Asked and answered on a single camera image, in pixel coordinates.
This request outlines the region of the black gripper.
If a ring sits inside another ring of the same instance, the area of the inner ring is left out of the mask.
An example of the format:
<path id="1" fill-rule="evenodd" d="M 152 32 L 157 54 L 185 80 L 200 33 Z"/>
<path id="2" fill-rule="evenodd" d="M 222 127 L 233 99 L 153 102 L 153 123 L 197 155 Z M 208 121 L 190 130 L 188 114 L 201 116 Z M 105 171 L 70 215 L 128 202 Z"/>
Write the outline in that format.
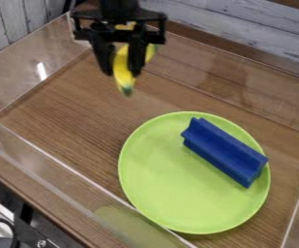
<path id="1" fill-rule="evenodd" d="M 132 13 L 106 15 L 101 9 L 73 11 L 76 39 L 92 43 L 104 73 L 113 76 L 114 43 L 129 45 L 129 69 L 137 77 L 146 65 L 148 43 L 166 43 L 168 15 L 140 7 Z"/>

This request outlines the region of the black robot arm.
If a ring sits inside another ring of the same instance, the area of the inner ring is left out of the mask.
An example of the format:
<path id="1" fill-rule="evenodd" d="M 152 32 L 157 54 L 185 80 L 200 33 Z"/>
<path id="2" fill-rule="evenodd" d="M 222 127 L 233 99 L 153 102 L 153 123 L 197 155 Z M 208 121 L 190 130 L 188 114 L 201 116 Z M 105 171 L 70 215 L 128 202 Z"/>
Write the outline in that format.
<path id="1" fill-rule="evenodd" d="M 150 44 L 166 43 L 168 14 L 145 9 L 140 0 L 100 0 L 100 8 L 73 11 L 73 36 L 88 41 L 102 71 L 113 75 L 116 43 L 129 45 L 128 69 L 137 77 L 146 65 Z"/>

